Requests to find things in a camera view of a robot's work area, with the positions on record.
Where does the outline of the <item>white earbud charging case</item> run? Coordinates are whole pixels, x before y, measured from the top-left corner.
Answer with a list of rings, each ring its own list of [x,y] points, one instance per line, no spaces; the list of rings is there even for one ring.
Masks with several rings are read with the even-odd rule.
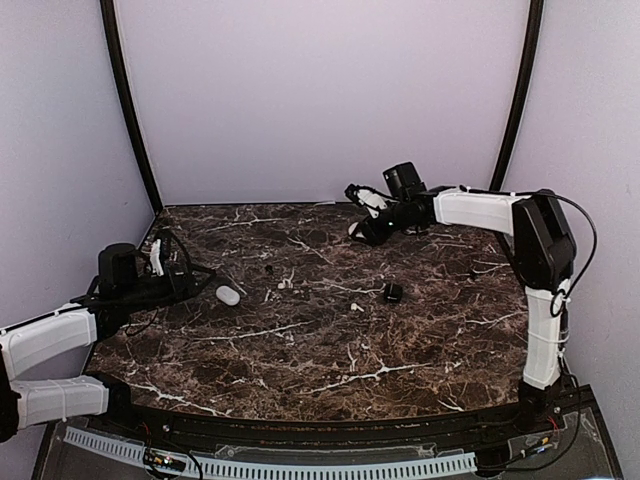
[[[236,306],[240,302],[240,294],[227,285],[219,286],[215,291],[216,297],[227,306]]]

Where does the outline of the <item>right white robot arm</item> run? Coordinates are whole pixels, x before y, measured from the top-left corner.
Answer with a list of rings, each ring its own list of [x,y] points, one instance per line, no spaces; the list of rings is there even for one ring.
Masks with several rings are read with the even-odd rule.
[[[429,189],[410,162],[387,169],[383,177],[386,193],[355,184],[345,189],[352,203],[368,211],[349,228],[355,241],[378,246],[397,231],[421,232],[433,225],[475,227],[511,238],[511,265],[527,298],[528,333],[518,405],[511,410],[510,424],[521,434],[534,432],[547,420],[568,374],[568,302],[582,277],[574,270],[577,243],[562,209],[566,198],[548,189]]]

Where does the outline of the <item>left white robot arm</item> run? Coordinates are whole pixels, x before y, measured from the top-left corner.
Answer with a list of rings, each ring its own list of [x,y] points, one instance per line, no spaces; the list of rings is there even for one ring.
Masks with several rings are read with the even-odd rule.
[[[101,416],[120,436],[141,427],[128,384],[103,373],[59,380],[24,380],[35,366],[114,336],[132,315],[196,297],[216,277],[213,269],[182,254],[171,265],[169,240],[156,240],[149,254],[116,243],[98,255],[98,274],[88,292],[50,313],[1,331],[1,439],[32,425],[78,416]]]

